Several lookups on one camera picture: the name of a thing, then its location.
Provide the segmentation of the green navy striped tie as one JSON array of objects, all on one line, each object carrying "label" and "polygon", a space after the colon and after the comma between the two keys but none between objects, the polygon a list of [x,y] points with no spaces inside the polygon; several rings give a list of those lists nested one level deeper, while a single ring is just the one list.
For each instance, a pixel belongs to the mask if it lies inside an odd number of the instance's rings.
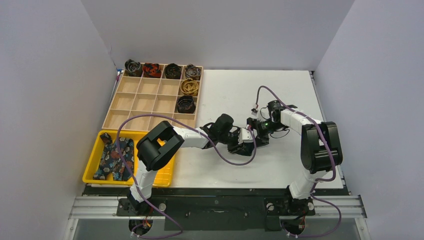
[{"label": "green navy striped tie", "polygon": [[243,143],[236,147],[235,154],[240,156],[251,156],[255,150],[253,143]]}]

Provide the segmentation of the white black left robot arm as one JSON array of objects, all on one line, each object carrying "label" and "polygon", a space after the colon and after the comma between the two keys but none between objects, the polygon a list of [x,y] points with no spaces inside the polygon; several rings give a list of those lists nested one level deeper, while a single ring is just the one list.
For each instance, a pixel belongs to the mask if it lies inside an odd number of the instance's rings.
[{"label": "white black left robot arm", "polygon": [[223,113],[215,122],[192,128],[172,118],[163,116],[163,121],[150,130],[135,146],[138,165],[133,185],[128,195],[129,208],[136,215],[143,215],[149,209],[153,183],[160,169],[165,167],[181,148],[209,149],[218,143],[227,146],[231,154],[254,158],[258,145],[252,127],[235,127],[233,118]]}]

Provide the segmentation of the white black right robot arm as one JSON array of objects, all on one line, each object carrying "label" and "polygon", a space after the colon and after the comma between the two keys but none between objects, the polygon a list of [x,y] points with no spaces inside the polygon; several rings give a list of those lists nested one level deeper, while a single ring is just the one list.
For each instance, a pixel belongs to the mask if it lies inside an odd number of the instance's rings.
[{"label": "white black right robot arm", "polygon": [[296,213],[302,204],[307,205],[319,183],[336,178],[337,166],[343,162],[342,147],[337,125],[332,121],[321,121],[308,116],[295,105],[286,105],[278,100],[267,104],[268,117],[254,108],[255,117],[246,123],[255,131],[254,143],[258,147],[269,144],[271,134],[290,130],[300,135],[300,160],[303,170],[287,187],[288,196],[282,199],[283,209]]}]

